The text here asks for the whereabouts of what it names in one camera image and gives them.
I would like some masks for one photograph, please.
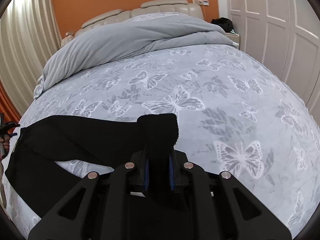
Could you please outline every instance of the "butterfly print bedding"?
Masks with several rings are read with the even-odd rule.
[[[177,115],[175,149],[191,162],[212,173],[230,171],[293,237],[308,222],[320,202],[318,125],[287,85],[231,46],[162,49],[80,71],[43,92],[20,123],[53,114],[135,122],[161,113]],[[58,165],[79,177],[112,171],[81,161]],[[5,189],[19,200],[7,212],[28,233],[38,216],[10,184]],[[17,209],[30,217],[15,216]]]

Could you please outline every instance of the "white wardrobe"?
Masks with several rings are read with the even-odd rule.
[[[320,20],[307,0],[228,0],[240,49],[287,83],[320,125]]]

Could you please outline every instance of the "beige leather headboard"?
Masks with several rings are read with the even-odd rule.
[[[203,19],[201,7],[197,4],[189,3],[187,0],[154,0],[145,2],[140,8],[132,11],[117,9],[92,18],[82,25],[81,29],[76,32],[75,37],[98,26],[123,22],[138,15],[156,12],[179,12]]]

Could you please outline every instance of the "silver bolt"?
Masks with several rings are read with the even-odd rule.
[[[125,166],[127,169],[132,169],[132,168],[134,168],[134,163],[126,163],[124,166]]]
[[[193,163],[184,163],[183,167],[185,167],[186,169],[192,169],[193,168]]]
[[[223,177],[224,179],[230,179],[231,178],[231,173],[229,171],[223,171],[221,173],[221,177]]]
[[[96,173],[96,172],[90,172],[89,174],[88,174],[88,178],[89,179],[95,179],[96,177],[98,177],[98,173]]]

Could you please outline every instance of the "wall socket panel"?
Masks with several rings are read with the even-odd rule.
[[[208,0],[192,0],[192,3],[199,4],[199,5],[209,5]]]

